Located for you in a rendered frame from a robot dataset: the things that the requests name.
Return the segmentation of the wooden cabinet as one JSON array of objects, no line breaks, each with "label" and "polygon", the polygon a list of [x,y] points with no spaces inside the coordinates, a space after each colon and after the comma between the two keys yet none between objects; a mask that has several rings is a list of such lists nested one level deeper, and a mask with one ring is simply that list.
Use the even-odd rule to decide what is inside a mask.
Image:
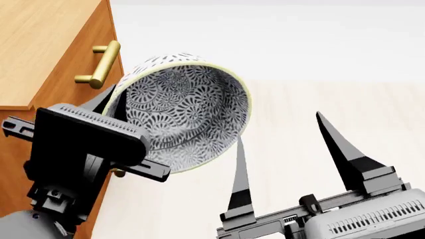
[{"label": "wooden cabinet", "polygon": [[38,108],[81,105],[100,91],[77,84],[116,40],[111,0],[0,0],[0,218],[32,209],[23,165],[31,143],[6,137],[4,119],[31,121]]}]

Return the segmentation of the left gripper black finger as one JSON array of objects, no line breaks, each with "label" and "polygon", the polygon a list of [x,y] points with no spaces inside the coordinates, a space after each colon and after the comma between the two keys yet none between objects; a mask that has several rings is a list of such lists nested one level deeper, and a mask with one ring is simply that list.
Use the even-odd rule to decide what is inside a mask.
[{"label": "left gripper black finger", "polygon": [[109,102],[115,88],[115,84],[111,85],[108,89],[104,90],[90,101],[80,105],[80,107],[101,114],[104,111],[106,104]]},{"label": "left gripper black finger", "polygon": [[117,107],[116,107],[116,119],[120,121],[127,122],[127,114],[126,114],[126,100],[127,100],[127,92],[122,92],[118,99]]}]

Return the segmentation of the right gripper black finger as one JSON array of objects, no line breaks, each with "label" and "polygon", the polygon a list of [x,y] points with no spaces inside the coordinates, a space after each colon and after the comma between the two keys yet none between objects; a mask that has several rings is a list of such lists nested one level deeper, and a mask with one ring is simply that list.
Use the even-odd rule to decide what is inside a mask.
[{"label": "right gripper black finger", "polygon": [[232,194],[226,212],[220,214],[222,228],[232,230],[256,222],[250,194],[246,158],[240,136],[237,140],[236,171],[232,186]]},{"label": "right gripper black finger", "polygon": [[347,191],[377,195],[400,189],[394,167],[367,157],[347,141],[322,115],[316,113],[319,130]]}]

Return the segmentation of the black white patterned bowl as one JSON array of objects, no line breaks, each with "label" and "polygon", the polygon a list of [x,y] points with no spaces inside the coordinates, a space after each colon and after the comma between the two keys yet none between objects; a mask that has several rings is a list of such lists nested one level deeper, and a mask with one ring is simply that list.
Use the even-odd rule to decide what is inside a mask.
[{"label": "black white patterned bowl", "polygon": [[252,111],[238,75],[190,53],[156,55],[134,67],[116,84],[104,115],[116,118],[122,92],[127,122],[148,132],[147,158],[172,173],[205,165],[230,149]]}]

